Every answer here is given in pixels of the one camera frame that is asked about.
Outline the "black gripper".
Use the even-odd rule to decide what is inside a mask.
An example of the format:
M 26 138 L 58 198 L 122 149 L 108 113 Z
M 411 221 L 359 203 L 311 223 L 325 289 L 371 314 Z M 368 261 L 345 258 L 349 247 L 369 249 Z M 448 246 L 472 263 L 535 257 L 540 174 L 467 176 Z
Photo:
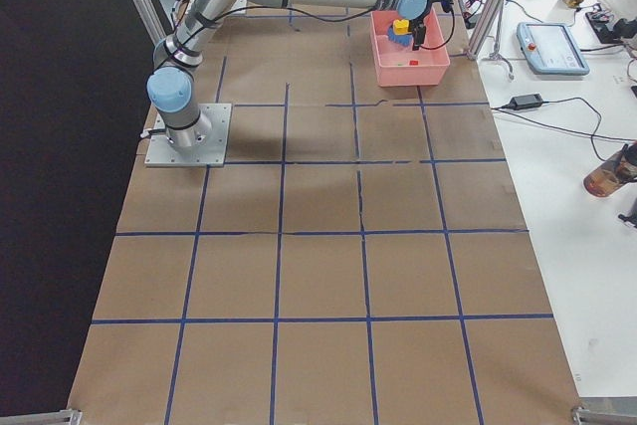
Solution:
M 425 9 L 417 17 L 410 21 L 410 31 L 412 32 L 412 50 L 418 51 L 423 47 L 426 37 L 425 19 L 432 10 L 432 1 L 426 3 Z

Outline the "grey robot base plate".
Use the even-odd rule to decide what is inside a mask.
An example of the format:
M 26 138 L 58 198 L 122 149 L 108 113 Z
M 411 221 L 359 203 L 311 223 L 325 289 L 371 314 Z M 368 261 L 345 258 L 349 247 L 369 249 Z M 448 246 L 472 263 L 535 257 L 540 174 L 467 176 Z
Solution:
M 186 129 L 169 128 L 157 114 L 155 127 L 163 133 L 150 137 L 147 167 L 223 167 L 227 152 L 232 105 L 199 104 L 198 121 Z

